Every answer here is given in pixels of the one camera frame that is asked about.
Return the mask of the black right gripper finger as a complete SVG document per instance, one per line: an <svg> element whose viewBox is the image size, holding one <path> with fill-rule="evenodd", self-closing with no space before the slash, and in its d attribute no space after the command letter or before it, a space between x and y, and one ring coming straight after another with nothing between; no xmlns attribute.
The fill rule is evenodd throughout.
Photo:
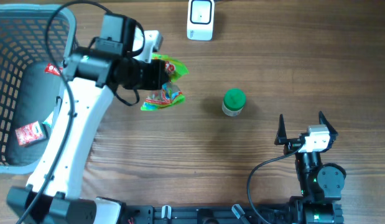
<svg viewBox="0 0 385 224"><path fill-rule="evenodd" d="M287 140L283 114L279 115L279 124L278 124L278 129L276 134L276 140Z"/></svg>
<svg viewBox="0 0 385 224"><path fill-rule="evenodd" d="M318 120L319 120L320 124L324 124L328 128L330 133L335 132L335 128L328 122L328 120L326 119L326 117L322 111L318 112Z"/></svg>

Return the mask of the Haribo gummy candy bag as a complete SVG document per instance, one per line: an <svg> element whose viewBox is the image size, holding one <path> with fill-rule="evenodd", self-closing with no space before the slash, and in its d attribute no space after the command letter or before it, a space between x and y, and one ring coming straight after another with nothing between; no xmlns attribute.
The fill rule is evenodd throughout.
<svg viewBox="0 0 385 224"><path fill-rule="evenodd" d="M189 74L187 66L168 55L153 54L152 59L165 62L165 71L170 80L162 85L161 90L154 90L149 93L141 106L141 111L156 111L183 103L185 96L175 82Z"/></svg>

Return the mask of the green lidded white jar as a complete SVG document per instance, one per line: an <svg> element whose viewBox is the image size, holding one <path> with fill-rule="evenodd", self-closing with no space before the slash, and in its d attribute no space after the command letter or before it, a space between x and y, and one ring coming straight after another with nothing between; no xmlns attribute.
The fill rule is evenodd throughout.
<svg viewBox="0 0 385 224"><path fill-rule="evenodd" d="M237 116L240 114L246 104L246 95L244 91L233 88L229 89L223 98L222 110L227 116Z"/></svg>

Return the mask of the small red white box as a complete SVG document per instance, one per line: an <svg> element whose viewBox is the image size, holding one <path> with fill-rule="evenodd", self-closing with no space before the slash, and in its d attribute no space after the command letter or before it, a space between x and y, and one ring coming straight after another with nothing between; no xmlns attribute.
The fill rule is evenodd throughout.
<svg viewBox="0 0 385 224"><path fill-rule="evenodd" d="M17 128L15 134L18 144L22 147L27 147L47 138L45 128L39 121Z"/></svg>

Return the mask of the teal tissue packet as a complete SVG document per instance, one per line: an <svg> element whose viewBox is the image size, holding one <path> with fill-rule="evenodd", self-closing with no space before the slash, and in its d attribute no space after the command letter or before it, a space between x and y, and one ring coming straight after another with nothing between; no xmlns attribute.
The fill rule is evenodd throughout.
<svg viewBox="0 0 385 224"><path fill-rule="evenodd" d="M46 125L47 127L49 127L50 129L53 128L54 126L54 111L52 111L47 117L46 119L43 121L42 124Z"/></svg>

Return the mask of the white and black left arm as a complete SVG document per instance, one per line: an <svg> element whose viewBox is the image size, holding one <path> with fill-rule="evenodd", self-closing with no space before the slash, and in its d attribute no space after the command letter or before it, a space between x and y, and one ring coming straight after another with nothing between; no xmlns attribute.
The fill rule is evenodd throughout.
<svg viewBox="0 0 385 224"><path fill-rule="evenodd" d="M25 187L12 187L7 204L20 223L122 223L125 203L82 199L81 184L98 126L119 87L159 90L169 81L153 53L162 34L120 14L104 15L95 47L79 47L65 61L62 104L46 150Z"/></svg>

